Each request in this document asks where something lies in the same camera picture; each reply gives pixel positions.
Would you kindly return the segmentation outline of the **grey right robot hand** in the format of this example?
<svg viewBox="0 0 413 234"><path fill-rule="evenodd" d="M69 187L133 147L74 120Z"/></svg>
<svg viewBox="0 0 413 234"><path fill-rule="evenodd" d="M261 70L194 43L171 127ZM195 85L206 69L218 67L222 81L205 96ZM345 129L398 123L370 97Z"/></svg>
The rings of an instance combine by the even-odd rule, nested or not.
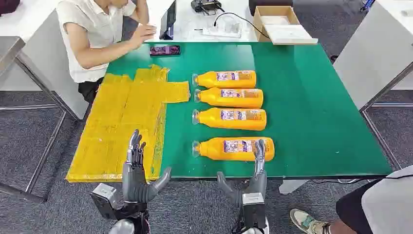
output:
<svg viewBox="0 0 413 234"><path fill-rule="evenodd" d="M226 182L226 178L223 172L217 172L217 182L219 187L238 207L242 206L242 194L261 193L263 199L265 198L267 187L267 173L264 169L265 149L266 148L263 139L259 139L255 142L255 150L253 151L255 156L254 173L249 181L249 186L245 191L240 191L230 187Z"/></svg>

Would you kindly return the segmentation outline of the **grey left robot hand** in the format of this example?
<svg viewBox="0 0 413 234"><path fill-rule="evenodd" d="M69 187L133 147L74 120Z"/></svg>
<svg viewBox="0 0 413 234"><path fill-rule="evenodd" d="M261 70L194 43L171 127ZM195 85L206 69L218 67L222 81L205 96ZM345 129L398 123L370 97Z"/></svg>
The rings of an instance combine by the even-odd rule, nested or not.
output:
<svg viewBox="0 0 413 234"><path fill-rule="evenodd" d="M171 179L171 167L167 167L162 176L148 184L144 169L144 148L139 130L134 130L127 149L126 161L122 173L122 193L126 203L148 203L166 187Z"/></svg>

